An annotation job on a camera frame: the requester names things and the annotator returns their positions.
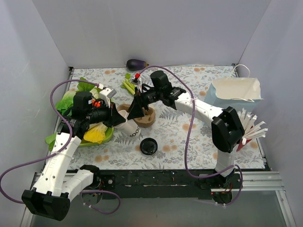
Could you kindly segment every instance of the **tabletop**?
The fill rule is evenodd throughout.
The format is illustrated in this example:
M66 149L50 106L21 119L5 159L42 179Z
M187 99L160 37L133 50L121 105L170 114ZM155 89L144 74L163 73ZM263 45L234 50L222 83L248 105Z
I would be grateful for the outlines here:
M170 66L200 100L204 100L212 79L229 77L232 66ZM142 75L143 83L152 85L150 74L157 68L147 69ZM114 87L113 97L116 105L130 104L132 95L121 88L126 68L75 69L73 79L84 77L88 81ZM183 87L172 75L167 73L173 86ZM70 89L76 89L71 83ZM149 128L141 128L138 138L127 137L117 129L112 139L99 146L78 148L73 155L69 169L82 165L95 165L100 169L185 169L184 148L191 116L187 113L166 107L162 102L151 105L155 109L156 121ZM151 137L158 143L155 154L147 156L140 151L140 142ZM212 143L211 129L195 119L188 146L188 167L191 169L213 169L216 165L217 148ZM256 140L252 140L237 152L235 163L241 168L264 168L263 159Z

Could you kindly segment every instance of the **purple eggplant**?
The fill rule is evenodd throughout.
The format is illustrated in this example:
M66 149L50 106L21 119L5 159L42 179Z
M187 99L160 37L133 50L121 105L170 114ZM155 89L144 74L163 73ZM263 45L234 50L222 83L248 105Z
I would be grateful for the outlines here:
M126 63L126 67L130 71L142 70L147 66L148 66L148 64L145 61L137 60L137 59L130 59Z

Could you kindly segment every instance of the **cup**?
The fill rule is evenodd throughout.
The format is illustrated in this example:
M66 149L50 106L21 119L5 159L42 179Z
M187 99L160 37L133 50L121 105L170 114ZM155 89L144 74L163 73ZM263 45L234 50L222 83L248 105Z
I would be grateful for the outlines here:
M134 122L134 120L128 120L128 112L126 110L120 110L118 112L121 116L126 119L126 122L121 123L115 126L116 129L120 130L121 132L125 133L129 137L137 137L141 133L140 127Z

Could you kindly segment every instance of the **black lid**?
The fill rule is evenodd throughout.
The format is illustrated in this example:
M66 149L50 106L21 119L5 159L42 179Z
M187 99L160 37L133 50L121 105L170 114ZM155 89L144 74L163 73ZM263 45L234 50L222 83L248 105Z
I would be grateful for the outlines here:
M157 142L152 138L146 138L140 143L140 150L145 155L152 155L158 149Z

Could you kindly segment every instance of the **green bowl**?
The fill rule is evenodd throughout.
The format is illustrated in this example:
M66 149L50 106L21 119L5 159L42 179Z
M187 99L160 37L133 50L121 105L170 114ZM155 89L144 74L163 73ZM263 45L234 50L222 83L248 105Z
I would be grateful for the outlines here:
M100 145L100 144L106 143L106 142L108 142L112 138L113 133L114 133L114 128L108 128L105 131L105 139L102 141L102 143L88 142L88 141L86 141L86 140L83 139L81 141L81 144L79 145L79 148L91 147L91 146L96 146L96 145Z

